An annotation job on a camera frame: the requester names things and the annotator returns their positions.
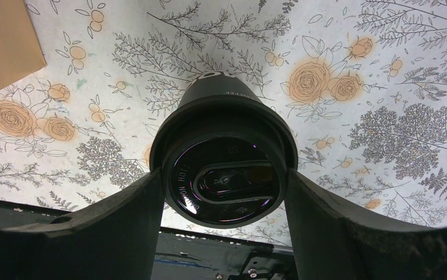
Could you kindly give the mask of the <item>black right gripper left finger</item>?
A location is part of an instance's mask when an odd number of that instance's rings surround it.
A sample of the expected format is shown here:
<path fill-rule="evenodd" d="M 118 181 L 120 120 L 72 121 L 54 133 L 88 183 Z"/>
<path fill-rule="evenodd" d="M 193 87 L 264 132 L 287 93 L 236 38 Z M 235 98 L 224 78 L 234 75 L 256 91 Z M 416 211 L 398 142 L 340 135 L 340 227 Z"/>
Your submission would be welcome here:
<path fill-rule="evenodd" d="M 0 279 L 150 279 L 163 206 L 154 170 L 50 223 L 0 229 Z"/>

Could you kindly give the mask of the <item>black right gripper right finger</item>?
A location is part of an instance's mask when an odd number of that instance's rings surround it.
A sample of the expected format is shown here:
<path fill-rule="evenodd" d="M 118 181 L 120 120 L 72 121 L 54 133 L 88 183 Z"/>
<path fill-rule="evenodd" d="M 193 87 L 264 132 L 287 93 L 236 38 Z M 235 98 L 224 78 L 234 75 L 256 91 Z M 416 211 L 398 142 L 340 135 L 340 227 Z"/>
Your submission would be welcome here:
<path fill-rule="evenodd" d="M 447 227 L 383 216 L 288 171 L 284 199 L 299 279 L 447 279 Z"/>

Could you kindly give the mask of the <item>black plastic cup lid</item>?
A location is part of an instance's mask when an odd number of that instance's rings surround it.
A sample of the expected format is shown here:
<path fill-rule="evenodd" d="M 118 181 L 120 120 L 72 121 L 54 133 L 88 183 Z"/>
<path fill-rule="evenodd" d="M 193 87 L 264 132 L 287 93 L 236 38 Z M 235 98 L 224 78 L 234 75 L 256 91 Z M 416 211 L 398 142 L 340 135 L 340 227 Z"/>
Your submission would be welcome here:
<path fill-rule="evenodd" d="M 167 203 L 207 228 L 254 223 L 284 201 L 298 166 L 286 122 L 259 101 L 214 96 L 190 101 L 163 122 L 150 151 Z"/>

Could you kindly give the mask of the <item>white brown paper bag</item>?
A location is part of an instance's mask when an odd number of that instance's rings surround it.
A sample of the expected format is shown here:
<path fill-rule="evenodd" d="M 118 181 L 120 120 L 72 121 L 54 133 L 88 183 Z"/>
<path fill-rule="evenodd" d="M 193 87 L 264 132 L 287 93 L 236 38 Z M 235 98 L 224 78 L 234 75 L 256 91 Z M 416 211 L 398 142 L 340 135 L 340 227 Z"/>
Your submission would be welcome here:
<path fill-rule="evenodd" d="M 0 90 L 46 66 L 24 1 L 0 1 Z"/>

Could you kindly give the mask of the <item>single black paper cup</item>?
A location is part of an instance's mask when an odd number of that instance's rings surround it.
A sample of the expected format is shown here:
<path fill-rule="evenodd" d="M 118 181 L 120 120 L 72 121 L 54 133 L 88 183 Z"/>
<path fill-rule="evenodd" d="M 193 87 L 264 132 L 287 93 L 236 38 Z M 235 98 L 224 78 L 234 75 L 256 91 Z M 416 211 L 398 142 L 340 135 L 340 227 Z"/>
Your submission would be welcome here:
<path fill-rule="evenodd" d="M 179 101 L 177 111 L 189 106 L 190 103 L 211 103 L 221 100 L 265 106 L 257 95 L 235 75 L 223 71 L 212 71 L 200 74 L 190 82 Z"/>

